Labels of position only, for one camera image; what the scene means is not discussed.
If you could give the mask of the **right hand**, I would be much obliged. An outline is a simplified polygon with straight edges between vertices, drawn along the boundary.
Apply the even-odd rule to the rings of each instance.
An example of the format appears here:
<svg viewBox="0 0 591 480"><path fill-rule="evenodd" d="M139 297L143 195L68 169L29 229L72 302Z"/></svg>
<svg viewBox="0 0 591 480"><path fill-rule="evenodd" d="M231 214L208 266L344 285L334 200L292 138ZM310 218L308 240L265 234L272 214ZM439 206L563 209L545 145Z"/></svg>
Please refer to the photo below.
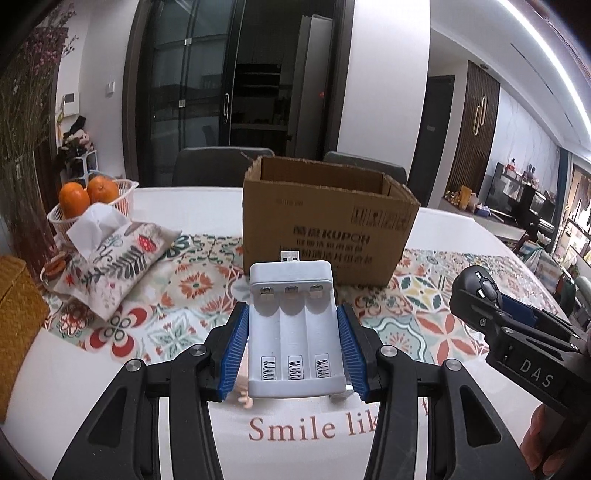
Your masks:
<svg viewBox="0 0 591 480"><path fill-rule="evenodd" d="M590 478L589 422L571 422L540 404L520 450L535 479Z"/></svg>

